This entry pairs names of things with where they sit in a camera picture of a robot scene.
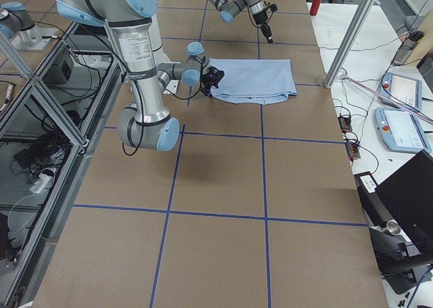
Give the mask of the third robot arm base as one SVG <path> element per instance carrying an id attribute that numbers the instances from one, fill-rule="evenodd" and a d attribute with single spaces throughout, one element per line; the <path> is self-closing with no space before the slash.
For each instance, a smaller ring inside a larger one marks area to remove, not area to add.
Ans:
<path id="1" fill-rule="evenodd" d="M 17 1 L 1 5 L 1 33 L 20 51 L 42 51 L 52 39 L 58 38 L 58 29 L 38 26 Z"/>

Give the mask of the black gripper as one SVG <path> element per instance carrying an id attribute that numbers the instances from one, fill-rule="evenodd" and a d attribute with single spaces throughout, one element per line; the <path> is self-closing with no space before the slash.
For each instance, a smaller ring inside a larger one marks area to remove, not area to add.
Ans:
<path id="1" fill-rule="evenodd" d="M 219 88 L 218 84 L 225 76 L 223 70 L 219 70 L 215 67 L 208 67 L 207 71 L 202 74 L 200 78 L 200 91 L 207 95 L 207 97 L 213 97 L 211 88 Z"/>
<path id="2" fill-rule="evenodd" d="M 255 23 L 259 26 L 262 31 L 264 38 L 267 43 L 273 43 L 273 36 L 269 25 L 267 24 L 268 15 L 266 12 L 258 12 L 253 15 Z"/>

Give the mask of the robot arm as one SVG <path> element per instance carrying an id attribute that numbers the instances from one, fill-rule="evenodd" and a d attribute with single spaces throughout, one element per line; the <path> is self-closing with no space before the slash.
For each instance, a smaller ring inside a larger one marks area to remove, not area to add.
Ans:
<path id="1" fill-rule="evenodd" d="M 187 46 L 188 58 L 181 63 L 157 63 L 150 27 L 157 0 L 56 0 L 58 13 L 80 24 L 111 30 L 110 44 L 131 82 L 134 102 L 118 120 L 117 131 L 126 146 L 172 150 L 180 131 L 179 121 L 164 105 L 162 93 L 172 80 L 210 93 L 224 77 L 209 64 L 199 42 Z"/>
<path id="2" fill-rule="evenodd" d="M 273 33 L 269 26 L 273 14 L 278 10 L 275 3 L 265 0 L 208 0 L 220 12 L 223 22 L 229 24 L 244 10 L 247 11 L 253 27 L 259 29 L 267 43 L 273 43 Z"/>

